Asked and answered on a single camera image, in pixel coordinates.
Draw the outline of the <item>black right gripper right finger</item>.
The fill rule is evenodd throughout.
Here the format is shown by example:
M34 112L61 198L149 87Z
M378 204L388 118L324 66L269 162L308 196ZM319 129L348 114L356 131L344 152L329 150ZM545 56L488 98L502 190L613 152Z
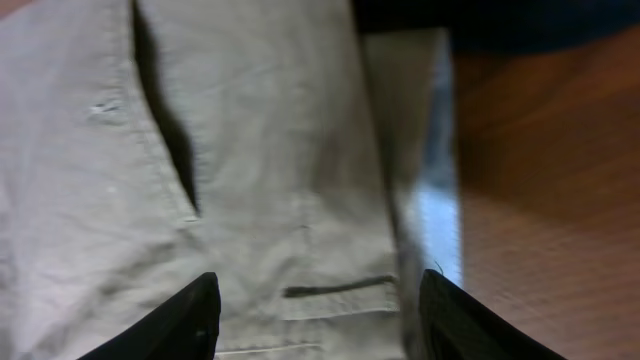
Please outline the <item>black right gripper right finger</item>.
M423 273L419 312L430 360L565 360L432 269Z

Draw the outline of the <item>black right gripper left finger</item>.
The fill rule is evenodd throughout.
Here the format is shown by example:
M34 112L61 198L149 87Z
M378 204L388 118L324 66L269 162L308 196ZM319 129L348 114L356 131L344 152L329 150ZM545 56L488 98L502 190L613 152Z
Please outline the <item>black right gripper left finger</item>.
M218 278L206 272L79 360L213 360L220 313Z

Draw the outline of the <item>olive green shorts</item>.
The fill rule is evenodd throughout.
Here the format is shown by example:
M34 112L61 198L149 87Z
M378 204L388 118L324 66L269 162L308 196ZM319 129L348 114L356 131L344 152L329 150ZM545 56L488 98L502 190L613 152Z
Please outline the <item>olive green shorts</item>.
M76 359L205 272L220 359L420 359L460 268L444 29L347 1L32 1L1 21L1 355Z

